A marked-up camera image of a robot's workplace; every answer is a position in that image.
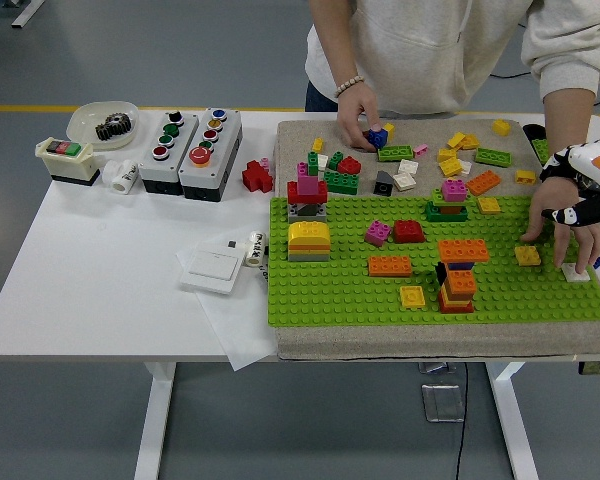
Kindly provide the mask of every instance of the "electrical cable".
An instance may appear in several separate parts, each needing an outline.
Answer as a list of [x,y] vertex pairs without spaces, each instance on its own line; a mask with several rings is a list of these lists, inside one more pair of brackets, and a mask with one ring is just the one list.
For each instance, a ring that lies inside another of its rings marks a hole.
[[464,447],[464,431],[467,427],[467,400],[469,398],[469,367],[464,362],[465,386],[464,386],[464,419],[462,420],[462,433],[460,434],[460,448],[458,449],[458,460],[456,461],[456,480],[460,478],[460,460],[462,459],[462,448]]

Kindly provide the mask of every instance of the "person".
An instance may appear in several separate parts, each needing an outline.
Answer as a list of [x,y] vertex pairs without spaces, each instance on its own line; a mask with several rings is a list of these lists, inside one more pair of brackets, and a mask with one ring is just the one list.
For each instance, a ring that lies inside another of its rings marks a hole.
[[[375,151],[359,124],[380,117],[455,112],[489,77],[526,17],[522,60],[539,82],[550,153],[586,141],[600,83],[600,0],[309,0],[307,111],[337,111],[345,141]],[[575,182],[547,178],[521,240],[542,231],[545,209],[578,203]],[[573,231],[576,271],[600,255],[600,224],[554,228],[554,264]]]

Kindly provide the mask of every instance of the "sleeve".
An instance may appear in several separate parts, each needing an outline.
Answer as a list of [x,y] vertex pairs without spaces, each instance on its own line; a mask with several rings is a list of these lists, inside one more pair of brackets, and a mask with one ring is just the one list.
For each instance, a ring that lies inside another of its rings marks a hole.
[[535,0],[527,11],[522,61],[540,96],[565,88],[598,92],[600,0]]

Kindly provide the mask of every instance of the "white sweatshirt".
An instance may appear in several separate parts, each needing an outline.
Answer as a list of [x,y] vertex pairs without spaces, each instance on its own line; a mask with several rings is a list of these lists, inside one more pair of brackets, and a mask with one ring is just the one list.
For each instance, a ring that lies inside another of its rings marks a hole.
[[[539,80],[541,98],[564,88],[597,93],[600,0],[352,3],[351,38],[358,72],[376,92],[382,111],[421,114],[463,108],[488,78],[525,16],[522,61]],[[307,41],[309,80],[337,101],[337,85],[315,27]]]

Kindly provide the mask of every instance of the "beaded bracelet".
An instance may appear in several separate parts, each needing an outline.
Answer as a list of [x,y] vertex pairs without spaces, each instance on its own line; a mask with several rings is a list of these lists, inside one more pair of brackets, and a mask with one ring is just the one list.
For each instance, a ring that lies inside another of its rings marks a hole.
[[344,92],[347,88],[352,87],[353,85],[355,85],[358,82],[364,82],[364,77],[362,75],[356,75],[352,79],[347,80],[346,82],[344,82],[336,90],[336,93],[335,93],[336,98],[338,98],[340,96],[340,94],[342,92]]

